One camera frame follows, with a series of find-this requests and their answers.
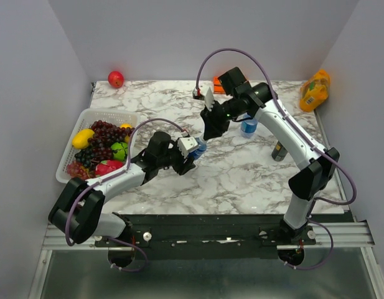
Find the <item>clear bottle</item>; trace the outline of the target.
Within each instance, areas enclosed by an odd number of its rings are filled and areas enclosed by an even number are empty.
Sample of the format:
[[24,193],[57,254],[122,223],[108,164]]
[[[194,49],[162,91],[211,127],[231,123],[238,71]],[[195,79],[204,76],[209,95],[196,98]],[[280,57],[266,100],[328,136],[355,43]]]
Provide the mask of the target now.
[[204,139],[198,137],[196,142],[198,147],[190,154],[195,161],[198,160],[207,150],[207,142]]
[[258,126],[258,121],[249,116],[249,114],[244,114],[242,117],[242,122],[240,125],[241,135],[244,138],[251,138],[255,134],[256,128]]

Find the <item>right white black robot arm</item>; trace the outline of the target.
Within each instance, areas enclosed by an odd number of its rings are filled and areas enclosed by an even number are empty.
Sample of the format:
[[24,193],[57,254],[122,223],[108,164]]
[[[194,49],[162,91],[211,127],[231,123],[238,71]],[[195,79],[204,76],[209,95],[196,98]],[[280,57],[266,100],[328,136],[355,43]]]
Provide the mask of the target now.
[[299,172],[289,179],[291,202],[280,222],[279,238],[286,244],[300,239],[312,211],[314,196],[323,190],[334,175],[334,162],[340,158],[335,148],[312,138],[288,113],[268,83],[252,86],[238,67],[219,77],[231,98],[218,103],[211,90],[202,95],[205,107],[200,116],[204,121],[205,141],[221,137],[231,121],[248,114],[266,127],[291,155]]

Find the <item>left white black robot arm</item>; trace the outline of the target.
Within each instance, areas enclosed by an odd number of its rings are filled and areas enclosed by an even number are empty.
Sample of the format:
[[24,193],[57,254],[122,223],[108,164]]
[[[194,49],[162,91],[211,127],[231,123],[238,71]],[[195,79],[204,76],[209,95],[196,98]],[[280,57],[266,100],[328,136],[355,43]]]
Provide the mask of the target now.
[[191,153],[198,147],[192,136],[172,140],[169,134],[157,131],[129,165],[101,178],[69,180],[48,220],[65,234],[70,243],[81,244],[90,237],[109,237],[117,246],[126,245],[131,237],[127,228],[129,221],[119,214],[103,213],[104,204],[151,181],[161,169],[172,168],[178,175],[184,175],[194,168]]

